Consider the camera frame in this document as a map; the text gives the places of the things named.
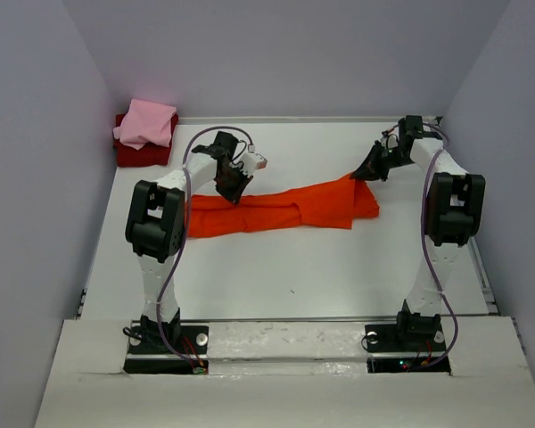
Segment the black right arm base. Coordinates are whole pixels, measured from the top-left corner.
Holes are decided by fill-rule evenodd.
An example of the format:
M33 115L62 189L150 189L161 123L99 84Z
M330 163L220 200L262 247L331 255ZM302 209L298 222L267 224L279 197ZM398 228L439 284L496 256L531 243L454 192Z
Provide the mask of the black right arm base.
M442 332L419 343L403 343L394 324L371 324L365 326L360 344L369 374L451 373L448 357L433 364L446 351Z

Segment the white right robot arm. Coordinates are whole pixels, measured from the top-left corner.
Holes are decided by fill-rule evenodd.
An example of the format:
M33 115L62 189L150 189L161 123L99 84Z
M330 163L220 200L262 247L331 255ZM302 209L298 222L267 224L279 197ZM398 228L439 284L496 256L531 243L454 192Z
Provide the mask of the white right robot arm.
M480 228L486 180L451 157L445 134L421 116L407 115L383 131L352 173L359 181L386 181L391 170L416 165L424 173L420 239L423 256L415 283L392 324L365 328L369 353L444 352L441 311L450 307L445 288L458 254Z

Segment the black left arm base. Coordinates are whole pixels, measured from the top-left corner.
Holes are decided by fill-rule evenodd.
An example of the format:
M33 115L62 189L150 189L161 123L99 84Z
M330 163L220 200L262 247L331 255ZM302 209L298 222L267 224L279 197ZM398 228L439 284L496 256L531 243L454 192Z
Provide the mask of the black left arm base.
M142 331L136 323L122 332L128 338L123 370L130 375L205 375L209 372L210 329L206 325L182 326L172 352L161 340Z

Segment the orange t shirt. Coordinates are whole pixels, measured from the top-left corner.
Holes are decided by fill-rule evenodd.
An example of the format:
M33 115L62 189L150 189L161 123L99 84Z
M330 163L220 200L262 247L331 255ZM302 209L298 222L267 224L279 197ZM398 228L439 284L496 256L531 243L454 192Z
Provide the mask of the orange t shirt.
M245 195L239 204L220 196L195 195L189 236L211 238L299 226L350 229L356 219L379 215L380 206L366 182L346 175L281 193Z

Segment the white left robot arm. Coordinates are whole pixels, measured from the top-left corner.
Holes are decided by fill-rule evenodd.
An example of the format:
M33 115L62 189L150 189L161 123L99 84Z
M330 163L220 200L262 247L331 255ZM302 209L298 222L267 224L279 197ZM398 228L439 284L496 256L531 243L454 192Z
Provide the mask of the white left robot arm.
M213 183L222 198L237 204L254 173L266 166L246 131L216 126L192 137L179 168L135 184L125 237L141 268L144 308L139 328L124 330L130 338L189 359L175 349L182 334L174 275L189 235L193 194Z

